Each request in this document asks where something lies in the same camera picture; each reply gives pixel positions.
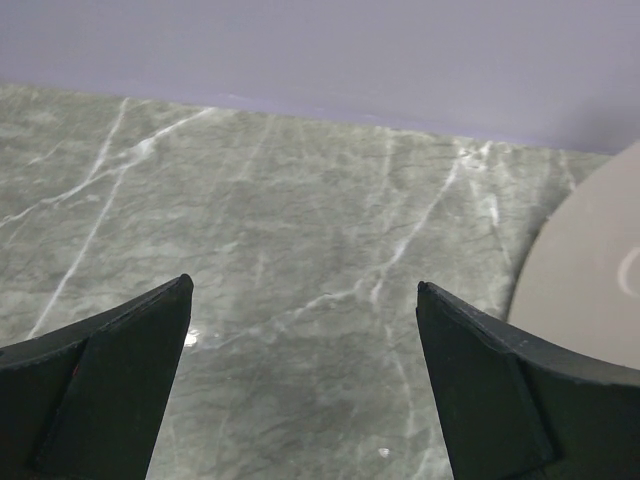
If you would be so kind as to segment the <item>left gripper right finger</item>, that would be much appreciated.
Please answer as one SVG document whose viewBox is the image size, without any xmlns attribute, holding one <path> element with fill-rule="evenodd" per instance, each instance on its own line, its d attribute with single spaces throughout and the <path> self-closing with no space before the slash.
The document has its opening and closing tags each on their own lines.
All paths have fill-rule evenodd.
<svg viewBox="0 0 640 480">
<path fill-rule="evenodd" d="M 416 318 L 456 479 L 636 479 L 639 373 L 420 282 Z"/>
</svg>

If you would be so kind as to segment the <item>round drawer organizer box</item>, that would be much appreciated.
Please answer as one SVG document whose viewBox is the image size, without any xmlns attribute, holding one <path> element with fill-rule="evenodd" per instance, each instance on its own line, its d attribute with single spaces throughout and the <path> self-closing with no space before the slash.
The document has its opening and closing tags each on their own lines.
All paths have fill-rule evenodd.
<svg viewBox="0 0 640 480">
<path fill-rule="evenodd" d="M 639 146 L 555 210 L 518 278 L 510 324 L 583 355 L 639 366 Z"/>
</svg>

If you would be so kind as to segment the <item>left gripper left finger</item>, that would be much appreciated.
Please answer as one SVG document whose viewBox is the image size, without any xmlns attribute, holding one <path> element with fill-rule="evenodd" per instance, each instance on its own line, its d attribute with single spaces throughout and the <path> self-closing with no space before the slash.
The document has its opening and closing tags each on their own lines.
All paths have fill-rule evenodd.
<svg viewBox="0 0 640 480">
<path fill-rule="evenodd" d="M 106 312 L 2 347 L 2 478 L 145 478 L 193 289 L 183 274 Z"/>
</svg>

